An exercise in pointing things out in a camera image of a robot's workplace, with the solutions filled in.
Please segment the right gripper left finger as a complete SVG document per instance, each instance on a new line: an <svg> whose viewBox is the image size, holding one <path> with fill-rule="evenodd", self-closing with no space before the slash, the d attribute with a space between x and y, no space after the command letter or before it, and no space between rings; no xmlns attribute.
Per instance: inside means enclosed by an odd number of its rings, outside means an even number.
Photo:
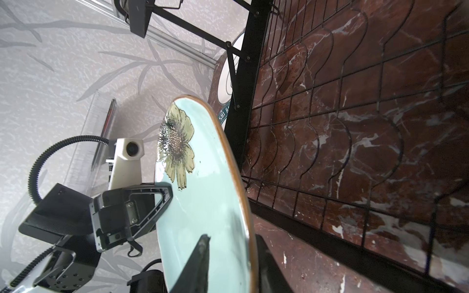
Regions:
<svg viewBox="0 0 469 293"><path fill-rule="evenodd" d="M210 265L210 240L201 235L171 293L207 293Z"/></svg>

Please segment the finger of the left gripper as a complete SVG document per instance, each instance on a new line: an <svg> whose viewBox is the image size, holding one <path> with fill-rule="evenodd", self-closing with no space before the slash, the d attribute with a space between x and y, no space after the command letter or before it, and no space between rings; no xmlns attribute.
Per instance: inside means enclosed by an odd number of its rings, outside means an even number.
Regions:
<svg viewBox="0 0 469 293"><path fill-rule="evenodd" d="M155 191L155 207L150 213L144 217L141 222L141 226L138 232L128 238L128 241L136 240L141 236L150 233L155 227L157 220L163 215L164 211L168 208L169 203L172 200L172 187L167 183L158 184L140 184L136 186L130 186L127 188L150 188Z"/></svg>

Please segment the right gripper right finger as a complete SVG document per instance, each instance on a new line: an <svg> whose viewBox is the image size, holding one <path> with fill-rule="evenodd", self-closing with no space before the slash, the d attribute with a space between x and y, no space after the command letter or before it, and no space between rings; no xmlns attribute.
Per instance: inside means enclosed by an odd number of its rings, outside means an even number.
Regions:
<svg viewBox="0 0 469 293"><path fill-rule="evenodd" d="M260 293L293 293L273 254L261 235L256 235Z"/></svg>

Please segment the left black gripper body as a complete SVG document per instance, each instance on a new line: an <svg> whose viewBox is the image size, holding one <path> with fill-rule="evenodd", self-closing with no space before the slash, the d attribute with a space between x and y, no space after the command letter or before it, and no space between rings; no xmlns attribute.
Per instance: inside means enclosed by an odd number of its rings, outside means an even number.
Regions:
<svg viewBox="0 0 469 293"><path fill-rule="evenodd" d="M126 243L154 207L150 188L120 188L96 196L90 204L96 250L103 253Z"/></svg>

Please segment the mint green flower plate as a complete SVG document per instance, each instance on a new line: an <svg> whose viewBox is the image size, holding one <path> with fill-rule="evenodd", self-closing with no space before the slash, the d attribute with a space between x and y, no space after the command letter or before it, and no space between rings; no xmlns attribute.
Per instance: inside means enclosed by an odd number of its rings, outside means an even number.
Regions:
<svg viewBox="0 0 469 293"><path fill-rule="evenodd" d="M172 187L156 223L164 278L177 283L196 243L209 237L208 291L256 293L258 256L252 213L238 165L210 105L174 99L158 139L155 181Z"/></svg>

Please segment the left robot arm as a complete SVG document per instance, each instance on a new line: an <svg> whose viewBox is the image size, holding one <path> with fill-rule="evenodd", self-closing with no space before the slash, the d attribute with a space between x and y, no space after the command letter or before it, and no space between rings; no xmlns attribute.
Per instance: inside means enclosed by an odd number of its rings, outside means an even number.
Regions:
<svg viewBox="0 0 469 293"><path fill-rule="evenodd" d="M42 197L39 175L57 151L80 142L106 145L110 152L109 185L91 198L62 184ZM82 135L62 140L34 162L28 178L28 193L35 209L19 226L19 232L50 244L10 283L6 293L74 293L89 282L101 254L129 244L128 256L142 255L138 239L156 228L172 200L168 184L142 182L140 160L144 144L139 139L110 140Z"/></svg>

